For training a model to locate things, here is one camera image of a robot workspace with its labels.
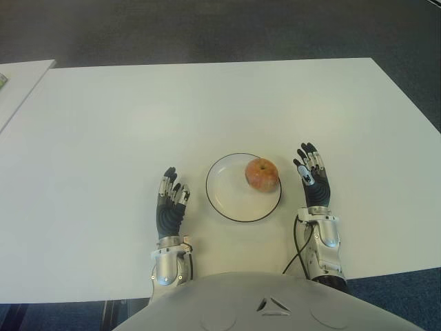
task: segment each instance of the table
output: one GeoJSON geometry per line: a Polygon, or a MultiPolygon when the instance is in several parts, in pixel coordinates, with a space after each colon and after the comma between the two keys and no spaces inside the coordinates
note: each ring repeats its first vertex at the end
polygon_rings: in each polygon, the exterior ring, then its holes
{"type": "Polygon", "coordinates": [[[8,82],[0,90],[0,132],[39,82],[54,60],[0,64],[8,82]]]}
{"type": "Polygon", "coordinates": [[[440,134],[371,59],[52,69],[0,134],[1,302],[150,296],[168,166],[192,190],[195,277],[281,272],[303,141],[327,167],[348,278],[441,265],[440,134]],[[205,176],[232,152],[278,166],[270,217],[209,204],[205,176]]]}

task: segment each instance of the plate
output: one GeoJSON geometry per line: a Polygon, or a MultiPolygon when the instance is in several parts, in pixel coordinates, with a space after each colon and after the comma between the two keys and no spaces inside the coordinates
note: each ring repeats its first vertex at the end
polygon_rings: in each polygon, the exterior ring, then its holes
{"type": "Polygon", "coordinates": [[[237,222],[254,222],[276,209],[282,186],[272,192],[252,188],[245,177],[247,164],[258,158],[247,153],[230,154],[209,170],[206,181],[208,200],[221,215],[237,222]]]}

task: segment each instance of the robotic hand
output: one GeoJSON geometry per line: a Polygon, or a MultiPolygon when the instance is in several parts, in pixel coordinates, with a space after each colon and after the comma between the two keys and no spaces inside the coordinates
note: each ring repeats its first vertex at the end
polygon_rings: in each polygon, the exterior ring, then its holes
{"type": "Polygon", "coordinates": [[[151,300],[173,290],[176,286],[192,279],[192,247],[187,237],[181,240],[179,228],[185,214],[190,191],[186,185],[174,181],[175,168],[169,168],[159,186],[156,207],[156,228],[158,230],[158,250],[152,253],[156,265],[152,272],[153,295],[151,300]]]}
{"type": "Polygon", "coordinates": [[[299,220],[305,226],[306,244],[299,250],[296,240],[294,241],[297,251],[300,252],[300,262],[308,279],[348,293],[339,257],[340,235],[336,225],[338,217],[333,216],[328,209],[331,189],[325,166],[311,143],[302,143],[301,147],[303,150],[299,149],[297,153],[303,163],[293,160],[302,177],[307,204],[306,208],[298,210],[296,218],[296,222],[299,220]]]}

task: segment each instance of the floor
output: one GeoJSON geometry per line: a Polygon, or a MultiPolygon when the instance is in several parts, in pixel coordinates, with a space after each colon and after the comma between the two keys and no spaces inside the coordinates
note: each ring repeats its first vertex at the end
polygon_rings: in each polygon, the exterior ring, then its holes
{"type": "MultiPolygon", "coordinates": [[[[441,9],[430,1],[0,1],[0,63],[56,59],[58,67],[74,67],[334,57],[372,57],[441,130],[441,9]]],[[[425,330],[441,330],[440,273],[349,285],[356,297],[425,330]]],[[[0,305],[0,325],[8,308],[0,305]]],[[[99,330],[102,311],[103,302],[30,305],[20,330],[99,330]]]]}

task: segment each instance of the red apple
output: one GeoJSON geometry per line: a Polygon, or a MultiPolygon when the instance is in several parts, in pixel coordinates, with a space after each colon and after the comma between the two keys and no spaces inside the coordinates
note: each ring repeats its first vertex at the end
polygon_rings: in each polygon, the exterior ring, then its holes
{"type": "Polygon", "coordinates": [[[245,169],[248,184],[261,191],[269,192],[278,186],[278,171],[276,166],[266,159],[254,159],[245,169]]]}

